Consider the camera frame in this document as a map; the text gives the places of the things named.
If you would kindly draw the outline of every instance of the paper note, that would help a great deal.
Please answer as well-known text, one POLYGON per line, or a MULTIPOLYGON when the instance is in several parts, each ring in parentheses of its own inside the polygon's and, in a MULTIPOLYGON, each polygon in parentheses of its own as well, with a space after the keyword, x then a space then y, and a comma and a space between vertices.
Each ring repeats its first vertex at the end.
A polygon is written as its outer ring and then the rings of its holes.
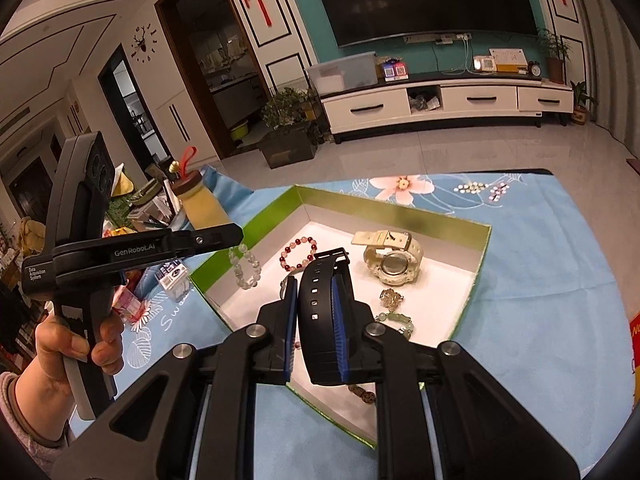
POLYGON ((489 52, 498 65, 527 66, 527 57, 521 48, 490 48, 489 52))

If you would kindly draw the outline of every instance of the deer clock decoration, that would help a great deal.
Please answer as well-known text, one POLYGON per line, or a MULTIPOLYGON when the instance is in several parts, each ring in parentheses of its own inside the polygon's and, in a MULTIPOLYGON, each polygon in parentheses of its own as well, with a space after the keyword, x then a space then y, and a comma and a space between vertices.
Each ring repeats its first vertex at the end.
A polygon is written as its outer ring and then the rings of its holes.
POLYGON ((156 50, 153 46, 158 42, 153 38, 154 34, 157 32, 157 29, 151 30, 151 23, 149 23, 146 27, 136 27, 136 33, 133 36, 133 43, 131 43, 131 47, 134 49, 131 57, 135 57, 136 61, 151 61, 151 54, 155 54, 156 50))

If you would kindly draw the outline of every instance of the red handle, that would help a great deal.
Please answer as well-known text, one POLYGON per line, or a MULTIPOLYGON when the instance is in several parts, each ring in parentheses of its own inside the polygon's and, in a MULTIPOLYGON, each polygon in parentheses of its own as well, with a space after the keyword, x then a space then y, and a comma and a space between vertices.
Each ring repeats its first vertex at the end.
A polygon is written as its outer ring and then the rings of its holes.
POLYGON ((197 151, 195 146, 189 146, 184 150, 184 155, 180 160, 180 178, 187 176, 187 163, 196 155, 197 151))

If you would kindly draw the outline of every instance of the jar lid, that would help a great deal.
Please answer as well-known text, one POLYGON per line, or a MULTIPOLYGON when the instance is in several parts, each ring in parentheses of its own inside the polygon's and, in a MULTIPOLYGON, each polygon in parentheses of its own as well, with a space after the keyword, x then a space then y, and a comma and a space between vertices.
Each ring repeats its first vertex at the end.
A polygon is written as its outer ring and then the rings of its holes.
POLYGON ((191 171, 184 178, 171 183, 171 191, 176 195, 182 195, 190 191, 202 182, 202 175, 198 170, 191 171))

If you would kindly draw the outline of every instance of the pink flower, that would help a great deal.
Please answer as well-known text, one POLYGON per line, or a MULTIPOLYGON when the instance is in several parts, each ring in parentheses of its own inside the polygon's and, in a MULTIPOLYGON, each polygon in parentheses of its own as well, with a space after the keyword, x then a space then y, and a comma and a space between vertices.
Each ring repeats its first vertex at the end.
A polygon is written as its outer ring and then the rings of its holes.
POLYGON ((430 180, 419 180, 419 177, 420 175, 381 176, 370 178, 369 183, 382 190, 376 197, 378 200, 389 200, 389 197, 395 195, 399 204, 411 205, 414 203, 412 193, 428 194, 435 190, 430 180))

